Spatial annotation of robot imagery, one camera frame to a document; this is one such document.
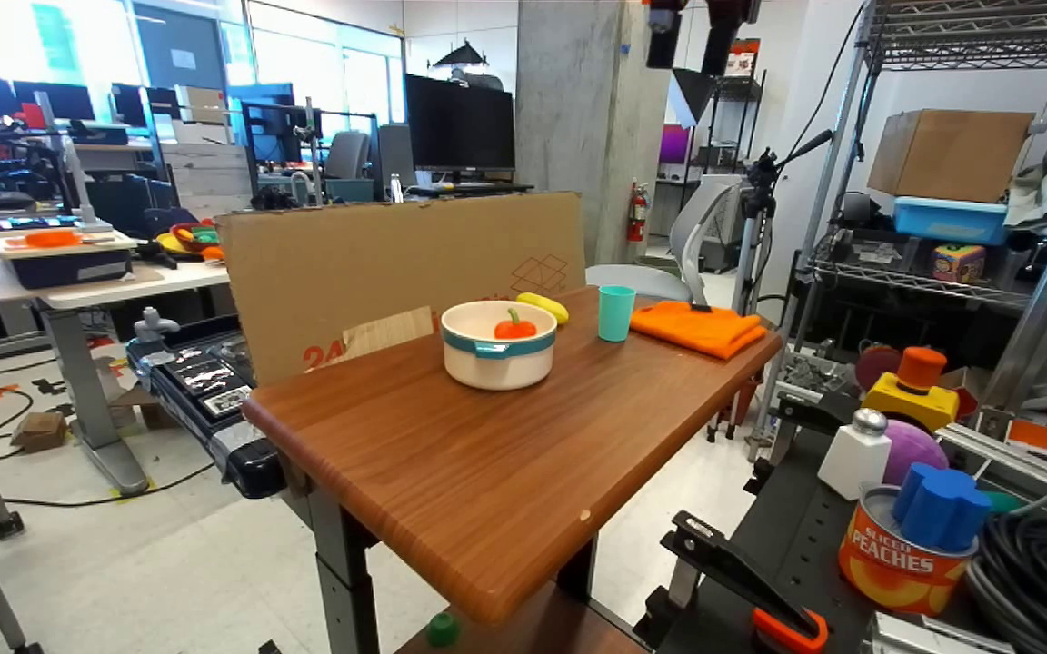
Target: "blue cup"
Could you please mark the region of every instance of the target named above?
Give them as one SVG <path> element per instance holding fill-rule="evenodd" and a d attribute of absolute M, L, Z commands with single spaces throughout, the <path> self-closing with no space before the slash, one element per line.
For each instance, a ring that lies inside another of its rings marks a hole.
<path fill-rule="evenodd" d="M 596 294 L 596 337 L 599 343 L 625 343 L 635 310 L 634 288 L 599 288 Z"/>

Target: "white bowl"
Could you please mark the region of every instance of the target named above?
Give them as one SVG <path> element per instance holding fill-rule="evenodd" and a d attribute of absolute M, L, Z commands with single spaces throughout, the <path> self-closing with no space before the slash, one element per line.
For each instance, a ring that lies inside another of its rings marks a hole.
<path fill-rule="evenodd" d="M 519 316 L 531 337 L 494 337 L 494 323 Z M 551 371 L 555 316 L 525 300 L 465 300 L 442 313 L 442 368 L 474 389 L 525 389 Z"/>

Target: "cardboard box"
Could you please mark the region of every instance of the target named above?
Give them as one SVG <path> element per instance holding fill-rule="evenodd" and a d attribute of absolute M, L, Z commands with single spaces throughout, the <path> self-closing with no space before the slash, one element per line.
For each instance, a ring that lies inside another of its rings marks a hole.
<path fill-rule="evenodd" d="M 1007 194 L 1031 112 L 897 112 L 885 126 L 874 188 L 997 205 Z"/>
<path fill-rule="evenodd" d="M 223 242 L 259 380 L 430 336 L 453 300 L 587 288 L 571 194 L 228 213 Z"/>

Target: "orange cloth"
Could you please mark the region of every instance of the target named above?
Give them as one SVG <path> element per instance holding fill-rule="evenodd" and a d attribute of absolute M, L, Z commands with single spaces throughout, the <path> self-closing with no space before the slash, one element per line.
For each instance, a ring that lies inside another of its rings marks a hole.
<path fill-rule="evenodd" d="M 717 360 L 736 360 L 743 350 L 768 337 L 768 323 L 760 316 L 743 316 L 731 310 L 693 313 L 686 300 L 641 305 L 634 313 L 634 331 L 708 351 Z"/>

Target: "concrete pillar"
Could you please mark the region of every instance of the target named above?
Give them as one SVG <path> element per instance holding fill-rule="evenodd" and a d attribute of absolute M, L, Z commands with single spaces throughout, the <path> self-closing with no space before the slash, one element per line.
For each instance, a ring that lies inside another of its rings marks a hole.
<path fill-rule="evenodd" d="M 630 184 L 659 176 L 670 73 L 641 0 L 519 0 L 516 177 L 587 200 L 589 262 L 618 262 Z"/>

